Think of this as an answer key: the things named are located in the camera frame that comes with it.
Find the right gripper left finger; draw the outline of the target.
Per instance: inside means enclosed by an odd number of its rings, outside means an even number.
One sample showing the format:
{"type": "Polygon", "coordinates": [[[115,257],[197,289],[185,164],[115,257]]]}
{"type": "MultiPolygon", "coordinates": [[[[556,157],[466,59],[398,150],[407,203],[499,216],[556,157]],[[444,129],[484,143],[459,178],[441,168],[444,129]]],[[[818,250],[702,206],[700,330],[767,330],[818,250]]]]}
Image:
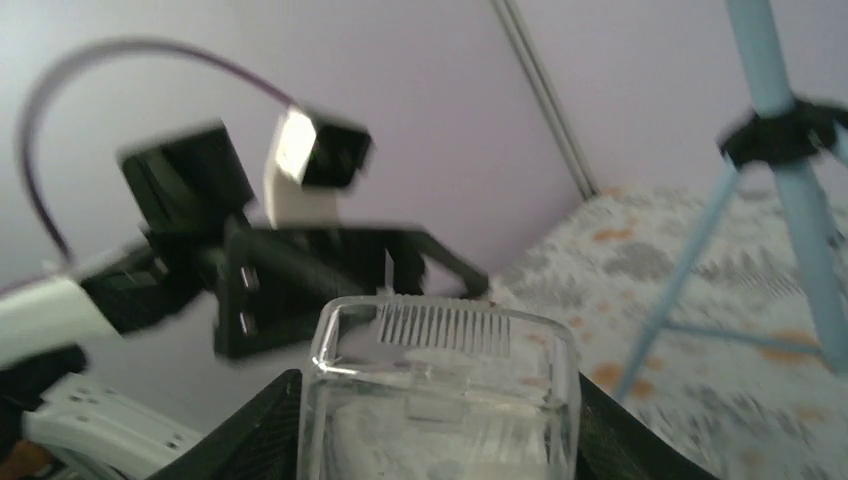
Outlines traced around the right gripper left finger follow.
{"type": "Polygon", "coordinates": [[[294,479],[302,374],[284,371],[151,480],[294,479]]]}

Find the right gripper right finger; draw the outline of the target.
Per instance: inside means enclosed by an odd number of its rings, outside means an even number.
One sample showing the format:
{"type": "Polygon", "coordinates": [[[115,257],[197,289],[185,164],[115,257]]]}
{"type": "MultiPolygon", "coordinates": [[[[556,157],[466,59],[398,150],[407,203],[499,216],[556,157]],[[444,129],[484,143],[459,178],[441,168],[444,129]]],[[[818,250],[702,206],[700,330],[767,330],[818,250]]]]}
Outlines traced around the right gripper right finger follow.
{"type": "Polygon", "coordinates": [[[585,375],[577,480],[716,480],[632,416],[585,375]]]}

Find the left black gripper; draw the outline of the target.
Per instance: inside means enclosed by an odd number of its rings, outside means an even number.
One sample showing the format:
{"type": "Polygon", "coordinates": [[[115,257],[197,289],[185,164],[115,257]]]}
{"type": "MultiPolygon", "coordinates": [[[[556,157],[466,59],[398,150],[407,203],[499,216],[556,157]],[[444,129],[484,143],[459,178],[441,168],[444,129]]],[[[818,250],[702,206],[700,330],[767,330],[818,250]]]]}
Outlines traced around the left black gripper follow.
{"type": "Polygon", "coordinates": [[[254,192],[222,123],[123,153],[119,165],[145,219],[145,241],[119,264],[119,329],[138,331],[200,294],[218,301],[215,351],[242,359],[309,340],[321,308],[371,295],[393,261],[393,290],[424,295],[427,258],[476,299],[488,275],[425,230],[324,224],[254,226],[254,192]]]}

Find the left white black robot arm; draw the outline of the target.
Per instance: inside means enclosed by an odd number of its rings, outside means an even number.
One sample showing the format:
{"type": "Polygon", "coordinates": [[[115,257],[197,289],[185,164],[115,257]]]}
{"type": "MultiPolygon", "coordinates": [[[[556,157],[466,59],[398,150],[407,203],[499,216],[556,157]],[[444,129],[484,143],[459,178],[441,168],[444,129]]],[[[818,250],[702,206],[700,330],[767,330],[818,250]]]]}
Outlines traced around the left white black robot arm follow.
{"type": "Polygon", "coordinates": [[[292,479],[299,370],[200,435],[93,376],[83,342],[153,329],[210,293],[216,354],[245,360],[310,340],[337,298],[421,294],[427,260],[463,282],[464,299],[489,287],[419,228],[252,225],[254,194],[220,122],[131,150],[120,166],[146,222],[142,240],[1,299],[3,478],[14,458],[46,452],[24,478],[292,479]]]}

